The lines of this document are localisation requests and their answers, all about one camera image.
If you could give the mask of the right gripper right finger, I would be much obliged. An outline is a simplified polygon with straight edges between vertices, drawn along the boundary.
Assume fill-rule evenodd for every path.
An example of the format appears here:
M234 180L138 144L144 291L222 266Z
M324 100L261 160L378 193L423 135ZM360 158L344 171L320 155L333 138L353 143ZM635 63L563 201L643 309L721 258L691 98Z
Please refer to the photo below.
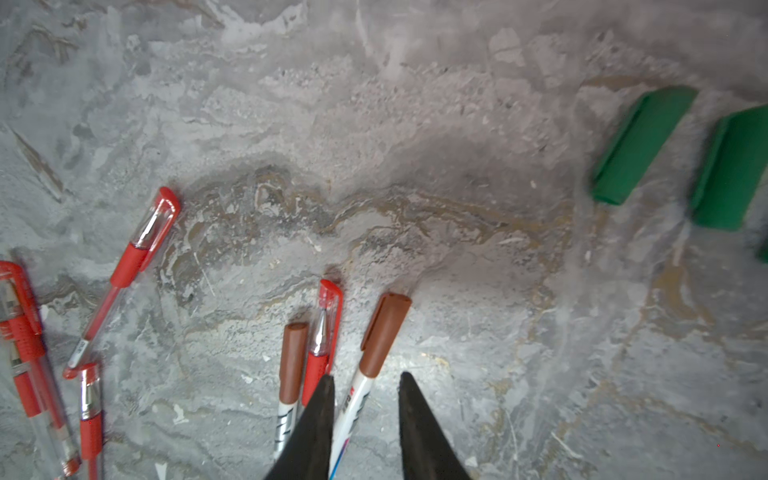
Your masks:
M398 406L403 478L470 480L410 372L401 375Z

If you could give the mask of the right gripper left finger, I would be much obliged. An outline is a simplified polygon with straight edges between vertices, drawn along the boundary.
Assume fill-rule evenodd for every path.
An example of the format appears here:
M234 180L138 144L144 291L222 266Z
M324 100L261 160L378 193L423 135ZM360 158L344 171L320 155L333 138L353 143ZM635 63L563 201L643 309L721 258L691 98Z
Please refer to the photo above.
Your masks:
M327 480L335 413L334 378L324 375L287 446L264 480Z

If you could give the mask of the green pen cap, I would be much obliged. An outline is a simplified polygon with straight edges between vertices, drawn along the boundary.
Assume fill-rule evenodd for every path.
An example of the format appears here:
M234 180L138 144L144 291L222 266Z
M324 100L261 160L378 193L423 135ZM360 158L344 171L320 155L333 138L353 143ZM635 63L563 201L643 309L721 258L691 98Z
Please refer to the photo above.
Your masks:
M670 86L641 95L627 113L593 175L591 196L623 204L688 112L698 91Z
M766 167L767 107L721 118L691 197L693 222L712 229L740 229Z

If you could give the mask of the red gel pen right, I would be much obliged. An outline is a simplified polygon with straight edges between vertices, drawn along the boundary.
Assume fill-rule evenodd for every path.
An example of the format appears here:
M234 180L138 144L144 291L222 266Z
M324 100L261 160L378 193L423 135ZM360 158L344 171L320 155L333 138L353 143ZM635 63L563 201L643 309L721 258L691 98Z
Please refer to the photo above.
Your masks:
M330 375L334 364L344 294L331 280L322 279L317 306L310 325L308 355L301 404L306 407L324 375Z

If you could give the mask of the red gel pen long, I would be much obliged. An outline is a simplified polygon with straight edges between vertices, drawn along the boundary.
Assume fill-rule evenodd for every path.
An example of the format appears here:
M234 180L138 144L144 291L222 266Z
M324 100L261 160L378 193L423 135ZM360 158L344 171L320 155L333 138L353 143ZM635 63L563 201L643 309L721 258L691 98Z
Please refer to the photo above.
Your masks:
M80 378L81 456L88 480L103 479L103 407L100 365L85 364Z

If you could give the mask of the red gel pen upper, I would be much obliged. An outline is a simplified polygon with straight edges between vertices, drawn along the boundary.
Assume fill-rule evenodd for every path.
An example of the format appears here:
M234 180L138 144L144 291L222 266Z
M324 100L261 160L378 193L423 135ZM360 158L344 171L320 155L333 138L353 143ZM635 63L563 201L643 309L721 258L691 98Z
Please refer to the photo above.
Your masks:
M63 369L64 379L73 379L88 361L101 327L114 315L116 302L137 276L150 266L179 217L181 209L181 201L169 187L158 189L112 273L109 289Z

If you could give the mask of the red gel pen middle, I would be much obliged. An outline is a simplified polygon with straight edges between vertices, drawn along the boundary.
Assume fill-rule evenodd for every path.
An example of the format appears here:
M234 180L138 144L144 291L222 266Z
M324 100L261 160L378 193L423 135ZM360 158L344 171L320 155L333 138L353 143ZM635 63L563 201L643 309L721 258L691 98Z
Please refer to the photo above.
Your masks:
M26 320L17 317L1 323L3 338L10 342L13 381L29 418L46 465L49 479L66 477L48 382L43 369L45 349Z

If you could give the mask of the red gel pen left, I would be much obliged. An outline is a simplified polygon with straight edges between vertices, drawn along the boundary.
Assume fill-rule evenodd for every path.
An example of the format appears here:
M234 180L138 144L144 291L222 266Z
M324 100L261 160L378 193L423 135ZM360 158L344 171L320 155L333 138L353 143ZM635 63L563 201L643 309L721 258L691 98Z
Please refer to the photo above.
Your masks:
M24 269L9 261L1 263L1 337L10 346L13 381L48 477L73 477L79 454L47 359L37 303Z

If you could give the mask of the brown marker left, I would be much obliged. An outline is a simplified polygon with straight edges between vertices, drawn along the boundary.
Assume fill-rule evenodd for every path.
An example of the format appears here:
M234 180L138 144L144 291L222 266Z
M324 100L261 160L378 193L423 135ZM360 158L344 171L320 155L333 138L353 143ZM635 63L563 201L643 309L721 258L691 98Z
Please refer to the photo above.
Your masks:
M274 460L277 460L284 451L298 417L308 332L307 322L289 323L283 330Z

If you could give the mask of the brown marker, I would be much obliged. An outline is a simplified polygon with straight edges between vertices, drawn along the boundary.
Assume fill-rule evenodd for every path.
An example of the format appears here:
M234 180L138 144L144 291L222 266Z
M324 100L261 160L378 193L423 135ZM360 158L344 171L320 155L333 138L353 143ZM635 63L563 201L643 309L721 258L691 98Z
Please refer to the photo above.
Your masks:
M350 388L334 422L329 479L336 475L360 413L411 305L412 300L406 295L385 293L380 297L361 342L360 349L363 354L358 369L353 375Z
M274 460L277 460L284 451L298 417L308 332L307 322L289 323L283 330Z

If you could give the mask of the brown marker right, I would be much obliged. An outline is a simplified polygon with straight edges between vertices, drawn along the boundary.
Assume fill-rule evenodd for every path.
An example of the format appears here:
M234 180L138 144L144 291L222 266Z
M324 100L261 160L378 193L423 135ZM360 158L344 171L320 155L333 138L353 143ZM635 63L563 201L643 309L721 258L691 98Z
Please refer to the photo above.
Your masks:
M358 369L353 375L350 388L334 422L329 479L336 475L360 413L411 305L412 300L406 295L385 293L380 297L361 342L360 349L363 354Z

